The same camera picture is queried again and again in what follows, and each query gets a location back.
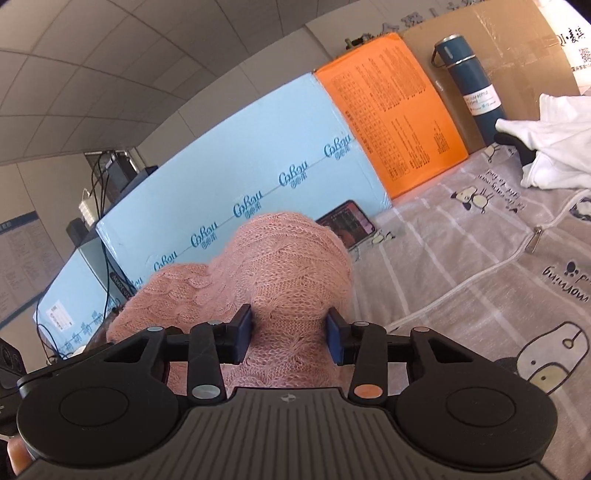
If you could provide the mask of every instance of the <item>bulletin board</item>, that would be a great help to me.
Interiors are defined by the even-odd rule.
[[[33,305],[63,265],[37,212],[0,222],[0,328]]]

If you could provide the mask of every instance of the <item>smartphone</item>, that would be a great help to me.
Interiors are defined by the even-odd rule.
[[[353,200],[347,200],[316,223],[330,228],[349,250],[375,233],[373,223]]]

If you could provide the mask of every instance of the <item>ridged black surface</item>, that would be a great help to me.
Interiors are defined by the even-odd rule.
[[[354,406],[336,388],[240,388],[221,406],[194,408],[168,443],[141,459],[97,470],[38,460],[20,478],[551,480],[552,476],[539,465],[500,473],[462,472],[439,465],[407,445],[382,410]]]

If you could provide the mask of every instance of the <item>hand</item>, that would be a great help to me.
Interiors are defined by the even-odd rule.
[[[33,463],[31,454],[20,435],[16,435],[8,441],[8,457],[12,470],[17,475],[20,475],[25,468]]]

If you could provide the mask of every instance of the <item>orange box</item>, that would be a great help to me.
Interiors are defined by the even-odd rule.
[[[418,61],[397,34],[316,72],[363,145],[390,198],[457,165],[468,152]]]

